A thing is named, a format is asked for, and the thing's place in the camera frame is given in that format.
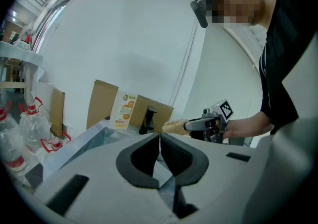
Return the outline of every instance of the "person's hand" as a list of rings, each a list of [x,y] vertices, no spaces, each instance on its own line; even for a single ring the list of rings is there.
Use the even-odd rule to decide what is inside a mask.
[[[233,129],[233,122],[234,121],[228,121],[227,127],[225,131],[223,132],[223,139],[230,138],[232,136],[232,129]],[[215,121],[215,127],[217,129],[220,129],[220,121]]]

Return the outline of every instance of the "black slot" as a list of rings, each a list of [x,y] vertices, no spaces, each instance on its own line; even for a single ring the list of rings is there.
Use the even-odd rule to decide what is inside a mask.
[[[159,134],[152,133],[147,138],[123,149],[116,158],[116,167],[131,185],[158,190],[159,182],[153,178],[158,155]]]
[[[209,166],[208,157],[200,150],[161,133],[161,154],[169,170],[175,177],[176,186],[197,183]]]
[[[250,156],[248,156],[248,155],[239,154],[239,153],[235,153],[235,152],[229,152],[227,154],[227,157],[239,159],[239,160],[246,161],[246,162],[248,162],[250,159]]]
[[[59,215],[64,215],[75,198],[81,192],[89,178],[75,175],[47,204],[47,207]]]
[[[187,204],[183,193],[181,191],[181,187],[176,187],[174,192],[174,204],[173,204],[173,212],[180,218],[187,217],[188,215],[196,212],[198,208],[196,208],[193,204]]]
[[[37,164],[29,172],[25,174],[25,178],[30,183],[32,188],[37,188],[43,182],[43,166]]]

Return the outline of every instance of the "product box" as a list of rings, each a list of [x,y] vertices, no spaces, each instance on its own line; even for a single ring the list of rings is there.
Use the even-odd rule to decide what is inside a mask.
[[[109,117],[110,119],[113,119],[111,117],[111,114],[115,98],[117,96],[117,91],[118,87],[115,85],[100,80],[95,81],[88,107],[86,129],[95,125],[102,119]],[[163,125],[171,117],[173,107],[148,99],[140,95],[138,95],[136,103],[133,107],[129,124],[134,125],[136,127],[140,127],[144,120],[148,106],[153,106],[157,112],[153,117],[155,126],[154,132],[162,132]]]
[[[121,130],[128,128],[137,97],[137,95],[122,92],[120,89],[117,91],[109,121],[111,128]]]

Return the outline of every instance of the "black shirt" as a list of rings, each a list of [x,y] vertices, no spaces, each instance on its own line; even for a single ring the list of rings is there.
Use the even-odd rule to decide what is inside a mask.
[[[315,26],[310,26],[312,9],[303,0],[276,0],[267,31],[259,72],[263,89],[261,110],[275,128],[295,121],[297,111],[285,90],[282,80],[295,66],[311,41]]]

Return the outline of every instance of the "person's arm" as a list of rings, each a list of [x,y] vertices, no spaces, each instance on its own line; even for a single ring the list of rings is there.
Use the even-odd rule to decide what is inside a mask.
[[[263,135],[274,128],[269,119],[272,115],[272,110],[269,103],[265,70],[262,69],[265,67],[264,52],[265,51],[263,51],[263,55],[259,59],[259,74],[263,90],[263,100],[260,112],[246,119],[229,121],[227,129],[223,133],[224,139],[255,137]]]
[[[258,112],[252,117],[228,122],[227,129],[223,133],[223,138],[243,138],[263,135],[273,129],[269,118]]]

